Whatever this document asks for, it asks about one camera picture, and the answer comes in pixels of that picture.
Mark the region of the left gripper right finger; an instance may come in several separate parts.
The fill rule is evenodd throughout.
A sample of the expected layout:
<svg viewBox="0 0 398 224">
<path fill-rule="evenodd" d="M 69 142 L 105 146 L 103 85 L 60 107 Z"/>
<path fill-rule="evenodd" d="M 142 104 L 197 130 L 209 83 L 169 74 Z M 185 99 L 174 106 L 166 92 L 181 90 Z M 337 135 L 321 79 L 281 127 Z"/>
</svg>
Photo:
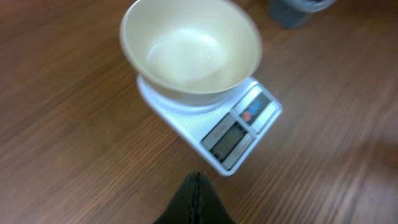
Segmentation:
<svg viewBox="0 0 398 224">
<path fill-rule="evenodd" d="M 196 219 L 200 224 L 235 224 L 209 178 L 197 174 Z"/>
</svg>

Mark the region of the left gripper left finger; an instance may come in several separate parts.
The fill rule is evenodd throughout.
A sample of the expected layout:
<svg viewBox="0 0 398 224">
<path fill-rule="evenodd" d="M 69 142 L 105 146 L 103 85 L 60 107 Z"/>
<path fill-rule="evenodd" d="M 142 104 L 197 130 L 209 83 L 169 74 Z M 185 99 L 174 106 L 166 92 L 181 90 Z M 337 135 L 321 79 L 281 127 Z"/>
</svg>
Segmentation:
<svg viewBox="0 0 398 224">
<path fill-rule="evenodd" d="M 154 224 L 189 224 L 195 219 L 197 174 L 188 174 Z"/>
</svg>

